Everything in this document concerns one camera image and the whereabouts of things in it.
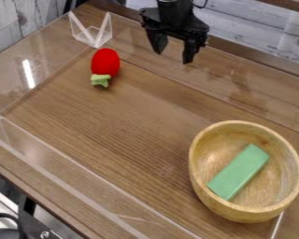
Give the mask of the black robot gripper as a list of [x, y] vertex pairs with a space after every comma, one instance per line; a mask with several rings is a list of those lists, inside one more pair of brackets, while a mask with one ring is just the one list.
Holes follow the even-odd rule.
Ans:
[[193, 0], [157, 0], [157, 3], [157, 7], [141, 10], [142, 27], [154, 52], [162, 54], [171, 36], [185, 41], [183, 63], [191, 63], [206, 45], [210, 26], [197, 17]]

